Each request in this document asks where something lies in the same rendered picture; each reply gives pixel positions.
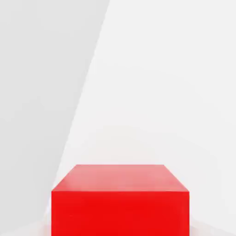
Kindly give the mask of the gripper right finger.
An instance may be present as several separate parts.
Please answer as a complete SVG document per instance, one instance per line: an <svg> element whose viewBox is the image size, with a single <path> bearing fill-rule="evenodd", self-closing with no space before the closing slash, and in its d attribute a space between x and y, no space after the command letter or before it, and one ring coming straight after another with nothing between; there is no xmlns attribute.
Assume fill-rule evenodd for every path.
<svg viewBox="0 0 236 236"><path fill-rule="evenodd" d="M192 220L190 223L190 236L228 236L228 233L208 224Z"/></svg>

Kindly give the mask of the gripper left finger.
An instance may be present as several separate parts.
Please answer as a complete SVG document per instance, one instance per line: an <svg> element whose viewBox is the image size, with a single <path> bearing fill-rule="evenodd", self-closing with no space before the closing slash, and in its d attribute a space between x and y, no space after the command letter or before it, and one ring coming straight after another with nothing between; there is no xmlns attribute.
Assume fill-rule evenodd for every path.
<svg viewBox="0 0 236 236"><path fill-rule="evenodd" d="M51 236L51 207L47 206L41 220L17 230L16 236Z"/></svg>

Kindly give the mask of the small red cube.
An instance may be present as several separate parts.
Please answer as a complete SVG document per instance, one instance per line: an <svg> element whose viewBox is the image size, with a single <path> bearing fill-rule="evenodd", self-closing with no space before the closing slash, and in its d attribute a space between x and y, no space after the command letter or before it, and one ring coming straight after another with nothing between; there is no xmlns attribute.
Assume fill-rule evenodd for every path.
<svg viewBox="0 0 236 236"><path fill-rule="evenodd" d="M189 236L189 191L164 165L76 165L51 192L51 236Z"/></svg>

